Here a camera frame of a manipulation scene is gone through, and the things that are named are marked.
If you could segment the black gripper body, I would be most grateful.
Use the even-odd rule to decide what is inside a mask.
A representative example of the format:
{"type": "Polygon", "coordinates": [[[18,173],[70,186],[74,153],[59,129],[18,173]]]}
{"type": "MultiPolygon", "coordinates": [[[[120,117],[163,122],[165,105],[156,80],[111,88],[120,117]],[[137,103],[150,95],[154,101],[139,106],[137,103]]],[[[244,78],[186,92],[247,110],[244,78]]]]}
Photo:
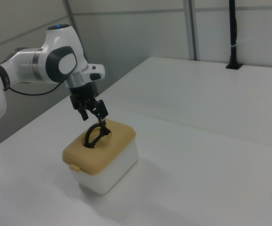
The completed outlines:
{"type": "Polygon", "coordinates": [[[87,102],[90,104],[94,104],[95,99],[95,90],[92,82],[89,82],[85,85],[69,88],[71,93],[70,99],[73,104],[77,104],[78,102],[87,102]]]}

